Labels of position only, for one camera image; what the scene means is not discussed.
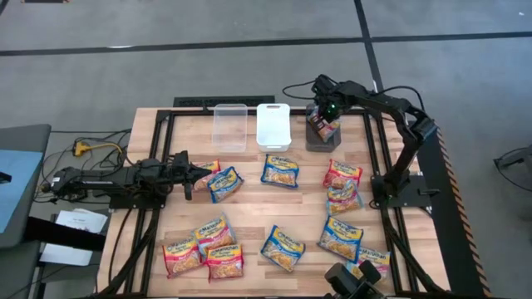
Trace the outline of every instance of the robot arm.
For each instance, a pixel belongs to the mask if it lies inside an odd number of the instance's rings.
[[[407,99],[372,93],[353,81],[334,83],[328,76],[320,75],[313,87],[318,114],[327,122],[358,105],[363,108],[389,114],[402,136],[404,148],[392,169],[384,175],[387,197],[396,197],[407,184],[410,164],[425,140],[436,131],[434,120],[425,111],[414,107]],[[415,118],[409,125],[406,115]]]
[[[157,159],[144,159],[130,167],[116,170],[81,170],[67,167],[54,174],[51,184],[44,192],[52,192],[60,198],[80,200],[88,190],[101,191],[123,204],[120,208],[135,208],[139,201],[158,208],[158,199],[164,200],[174,184],[185,186],[185,198],[192,199],[192,185],[211,171],[192,165],[187,151],[176,154],[171,163],[164,164]],[[128,202],[135,206],[126,207]]]

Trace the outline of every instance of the noodle image on package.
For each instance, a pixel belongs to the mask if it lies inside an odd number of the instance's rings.
[[[244,183],[244,180],[240,178],[233,166],[226,170],[219,172],[208,183],[207,187],[210,190],[210,198],[213,203],[219,203],[223,199],[228,198],[231,194],[234,194],[240,186]]]
[[[357,262],[364,231],[329,216],[325,222],[318,246],[350,262]]]
[[[206,263],[209,266],[209,281],[211,278],[242,277],[244,275],[242,245],[230,245],[211,250]]]
[[[266,154],[263,175],[260,181],[266,184],[274,184],[282,187],[297,188],[299,167],[291,159]]]
[[[329,171],[325,174],[325,178],[323,178],[323,187],[342,189],[350,179],[355,181],[358,187],[361,176],[362,168],[352,167],[351,165],[330,159]]]
[[[357,185],[349,179],[343,189],[327,188],[327,213],[337,215],[364,207],[357,191]]]
[[[233,229],[224,214],[192,232],[198,240],[199,251],[206,257],[209,250],[236,244]]]
[[[163,254],[168,278],[177,277],[183,272],[202,265],[200,250],[194,237],[163,245]]]
[[[291,272],[305,252],[305,244],[293,240],[274,225],[260,252],[284,270]]]
[[[219,159],[209,163],[197,164],[196,166],[202,169],[208,169],[212,172],[211,174],[204,176],[201,179],[198,179],[198,181],[194,184],[194,191],[206,190],[207,183],[220,171]]]

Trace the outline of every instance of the wooden table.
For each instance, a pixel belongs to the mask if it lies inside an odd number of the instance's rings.
[[[131,160],[145,159],[150,151],[156,108],[137,110],[131,132],[129,157]],[[321,185],[328,170],[329,159],[345,161],[364,169],[360,183],[361,196],[366,204],[362,210],[337,216],[364,229],[363,247],[386,251],[384,232],[379,211],[367,206],[372,199],[370,176],[371,160],[367,138],[360,115],[342,117],[342,143],[331,154],[311,153],[305,150],[304,116],[292,116],[292,144],[285,153],[280,153],[298,162],[300,167],[295,190],[262,185],[259,181],[264,166],[265,154],[260,152],[255,141],[256,118],[248,117],[247,149],[242,154],[219,154],[211,145],[212,116],[179,116],[175,119],[171,153],[188,150],[192,162],[220,159],[222,168],[234,166],[245,179],[244,186],[231,198],[212,204],[209,195],[195,193],[192,201],[185,201],[182,187],[177,187],[168,197],[166,207],[161,210],[156,236],[148,295],[152,297],[202,297],[202,296],[322,296],[333,290],[323,274],[335,263],[344,262],[340,257],[322,250],[316,245],[326,219],[325,188]],[[377,126],[373,123],[376,148],[380,149]],[[402,149],[401,136],[392,122],[385,121],[388,144],[392,158],[396,159]],[[377,150],[379,158],[382,152]],[[385,169],[380,160],[381,169]],[[414,163],[411,170],[417,170]],[[115,276],[128,258],[135,229],[136,211],[131,213],[118,243],[112,275]],[[244,277],[238,279],[207,281],[208,269],[202,267],[183,274],[176,279],[167,279],[160,245],[171,243],[188,236],[190,230],[210,219],[225,213],[233,226],[239,243],[244,249]],[[411,251],[426,272],[441,287],[449,288],[446,270],[432,219],[419,208],[404,208],[406,228]],[[107,275],[112,248],[118,228],[126,214],[120,210],[113,213],[107,233],[106,247],[98,273],[100,289],[107,285]],[[146,225],[150,216],[146,215]],[[277,224],[289,236],[307,244],[293,273],[273,265],[259,250],[264,244],[272,226]],[[404,263],[399,258],[400,266]],[[135,271],[133,290],[139,290],[140,274],[144,257],[140,257]],[[401,267],[403,288],[408,288],[407,275]],[[378,287],[386,294],[393,293],[390,277],[379,282]]]

